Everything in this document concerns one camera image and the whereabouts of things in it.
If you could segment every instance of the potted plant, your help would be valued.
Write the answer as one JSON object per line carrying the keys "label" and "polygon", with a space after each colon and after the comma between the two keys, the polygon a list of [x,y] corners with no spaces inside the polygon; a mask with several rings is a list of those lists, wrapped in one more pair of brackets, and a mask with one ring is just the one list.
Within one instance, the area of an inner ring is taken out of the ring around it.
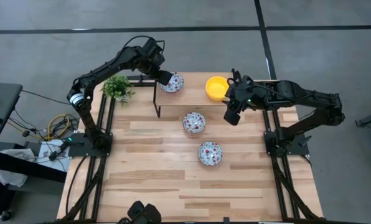
{"label": "potted plant", "polygon": [[128,78],[122,75],[115,75],[107,79],[101,90],[105,95],[118,100],[122,106],[128,102],[131,95],[135,94],[135,92],[132,91],[132,86]]}

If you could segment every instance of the yellow bowl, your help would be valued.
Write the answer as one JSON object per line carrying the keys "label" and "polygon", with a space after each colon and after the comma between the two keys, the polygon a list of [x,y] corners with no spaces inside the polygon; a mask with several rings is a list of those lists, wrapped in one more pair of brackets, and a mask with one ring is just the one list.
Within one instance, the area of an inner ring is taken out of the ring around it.
{"label": "yellow bowl", "polygon": [[224,77],[211,77],[206,82],[205,90],[209,98],[214,101],[222,101],[225,98],[228,84]]}

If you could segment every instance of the wooden table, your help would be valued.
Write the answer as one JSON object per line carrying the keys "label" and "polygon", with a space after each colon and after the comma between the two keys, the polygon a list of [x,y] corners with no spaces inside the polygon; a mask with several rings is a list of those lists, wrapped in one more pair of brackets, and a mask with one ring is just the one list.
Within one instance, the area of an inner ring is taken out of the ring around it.
{"label": "wooden table", "polygon": [[[271,159],[265,152],[261,111],[247,110],[239,125],[231,126],[223,120],[225,105],[166,103],[161,117],[157,118],[152,104],[153,88],[134,90],[136,94],[128,105],[115,106],[113,148],[107,159],[98,222],[117,222],[126,217],[136,200],[155,205],[164,222],[220,222],[223,217],[232,221],[281,220]],[[184,91],[194,99],[206,98],[198,89]],[[92,105],[95,120],[100,99],[98,86]],[[183,130],[181,121],[191,111],[206,117],[207,125],[200,134],[191,135]],[[278,113],[282,126],[298,121],[295,107]],[[217,166],[207,167],[199,162],[197,150],[206,141],[215,141],[223,149],[223,160]],[[316,215],[322,215],[310,165],[300,156],[288,158],[294,188]],[[80,158],[71,160],[57,218],[65,215],[68,188],[79,161]],[[88,159],[75,178],[70,207],[83,192],[87,168]],[[285,189],[284,192],[291,216],[288,193]],[[91,214],[92,201],[89,200],[87,217]]]}

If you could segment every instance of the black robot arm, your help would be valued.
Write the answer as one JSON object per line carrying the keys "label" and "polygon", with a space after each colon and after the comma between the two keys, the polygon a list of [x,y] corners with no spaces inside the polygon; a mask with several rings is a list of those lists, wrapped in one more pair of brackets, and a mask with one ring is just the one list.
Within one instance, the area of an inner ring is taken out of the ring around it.
{"label": "black robot arm", "polygon": [[105,144],[109,144],[109,141],[106,141],[107,134],[97,128],[90,114],[95,87],[121,70],[127,69],[137,69],[159,83],[167,85],[172,75],[159,69],[164,61],[162,48],[158,46],[156,40],[149,38],[143,47],[124,47],[114,59],[73,81],[67,99],[79,113],[85,125],[85,137],[94,149],[104,149]]}
{"label": "black robot arm", "polygon": [[229,78],[230,88],[226,97],[229,101],[224,119],[237,125],[240,113],[246,109],[276,110],[278,108],[303,105],[316,108],[314,113],[296,124],[276,130],[278,142],[286,144],[302,133],[320,125],[337,126],[345,119],[339,94],[320,93],[305,90],[291,81],[253,81],[250,77],[232,70],[233,78]]}

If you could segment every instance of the concrete floor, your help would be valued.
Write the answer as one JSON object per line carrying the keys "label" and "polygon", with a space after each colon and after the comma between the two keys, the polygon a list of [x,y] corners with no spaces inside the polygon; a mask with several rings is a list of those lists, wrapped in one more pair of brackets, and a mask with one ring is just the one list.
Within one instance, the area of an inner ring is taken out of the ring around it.
{"label": "concrete floor", "polygon": [[[371,0],[264,0],[266,26],[371,25]],[[252,0],[0,0],[0,30],[165,26],[257,26]],[[72,80],[111,59],[143,33],[0,35],[0,82],[65,101]],[[259,31],[145,33],[166,40],[163,67],[228,72],[255,79],[268,71]],[[308,89],[339,92],[346,120],[308,134],[314,178],[326,218],[371,223],[371,130],[355,119],[371,113],[371,30],[269,31],[279,79]],[[37,127],[70,106],[21,93],[17,110]],[[308,108],[300,107],[300,116]],[[25,140],[10,126],[1,141]],[[11,223],[55,218],[59,195],[19,194]]]}

